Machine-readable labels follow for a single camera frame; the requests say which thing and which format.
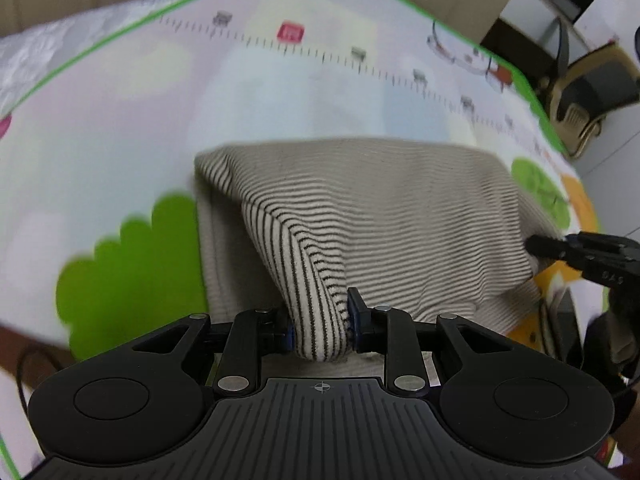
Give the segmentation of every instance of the wall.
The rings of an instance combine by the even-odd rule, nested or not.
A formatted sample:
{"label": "wall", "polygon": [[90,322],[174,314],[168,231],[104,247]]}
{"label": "wall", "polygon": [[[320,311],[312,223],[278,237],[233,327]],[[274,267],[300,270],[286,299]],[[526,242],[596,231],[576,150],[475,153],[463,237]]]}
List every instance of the wall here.
{"label": "wall", "polygon": [[[595,0],[576,23],[594,46],[617,36],[640,66],[634,44],[639,26],[640,0]],[[640,241],[640,105],[611,114],[575,167],[604,231]]]}
{"label": "wall", "polygon": [[[500,13],[504,22],[544,48],[551,56],[558,52],[557,16],[558,11],[548,0],[509,0]],[[573,27],[568,29],[568,33],[569,62],[574,62],[587,54],[589,49]]]}

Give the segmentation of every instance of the play mat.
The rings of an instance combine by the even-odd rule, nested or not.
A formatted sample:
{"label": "play mat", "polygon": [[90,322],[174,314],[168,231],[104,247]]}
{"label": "play mat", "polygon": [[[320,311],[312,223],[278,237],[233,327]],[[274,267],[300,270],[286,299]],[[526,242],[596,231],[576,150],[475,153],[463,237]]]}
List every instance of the play mat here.
{"label": "play mat", "polygon": [[[329,136],[488,150],[563,232],[597,229],[524,77],[406,1],[181,0],[0,120],[0,324],[87,358],[206,310],[195,153]],[[603,309],[559,264],[538,284],[568,284],[583,333]],[[511,336],[537,347],[536,315]],[[38,448],[5,370],[0,477],[17,478]]]}

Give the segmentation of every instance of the chair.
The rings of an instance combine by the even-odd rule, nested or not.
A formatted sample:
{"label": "chair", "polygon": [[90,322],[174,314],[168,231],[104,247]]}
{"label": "chair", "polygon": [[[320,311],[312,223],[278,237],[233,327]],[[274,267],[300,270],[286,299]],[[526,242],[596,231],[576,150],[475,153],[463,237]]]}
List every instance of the chair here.
{"label": "chair", "polygon": [[566,25],[560,18],[556,23],[558,55],[536,93],[569,158],[578,158],[590,140],[600,134],[608,113],[640,102],[640,70],[616,44],[603,46],[568,65]]}

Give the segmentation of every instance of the black cable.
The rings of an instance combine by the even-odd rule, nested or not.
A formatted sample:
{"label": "black cable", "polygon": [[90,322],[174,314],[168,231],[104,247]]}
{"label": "black cable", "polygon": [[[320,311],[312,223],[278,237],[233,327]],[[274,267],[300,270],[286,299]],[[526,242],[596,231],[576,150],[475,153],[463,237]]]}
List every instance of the black cable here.
{"label": "black cable", "polygon": [[15,384],[18,387],[18,396],[20,397],[20,405],[22,406],[22,410],[24,415],[27,416],[27,400],[24,397],[24,387],[22,384],[22,376],[24,375],[24,364],[27,361],[27,358],[34,354],[40,354],[44,356],[47,361],[56,369],[57,372],[62,370],[64,367],[60,364],[60,361],[55,358],[55,356],[49,352],[43,346],[38,345],[29,345],[25,348],[20,356],[18,357],[18,363],[15,368]]}
{"label": "black cable", "polygon": [[630,381],[629,383],[626,384],[626,386],[624,387],[624,389],[620,390],[619,392],[616,392],[615,394],[613,394],[611,397],[613,397],[613,399],[617,399],[618,397],[621,397],[627,393],[629,393],[629,391],[636,386],[636,384],[640,383],[640,375],[638,375],[638,377],[634,378],[632,381]]}
{"label": "black cable", "polygon": [[542,319],[542,309],[544,307],[545,307],[545,301],[540,300],[540,302],[538,303],[538,329],[540,330],[540,341],[542,342],[543,352],[548,356],[552,356],[549,353],[549,348],[546,346],[545,327],[544,327],[544,321]]}

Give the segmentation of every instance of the striped towel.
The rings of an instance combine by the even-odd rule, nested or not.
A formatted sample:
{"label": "striped towel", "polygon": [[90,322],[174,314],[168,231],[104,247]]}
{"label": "striped towel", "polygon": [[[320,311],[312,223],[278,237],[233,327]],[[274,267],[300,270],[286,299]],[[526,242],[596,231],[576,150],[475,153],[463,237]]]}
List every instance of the striped towel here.
{"label": "striped towel", "polygon": [[523,240],[558,233],[479,150],[388,139],[201,153],[198,225],[214,322],[286,304],[296,351],[349,351],[348,286],[415,320],[454,312],[508,332],[538,300]]}

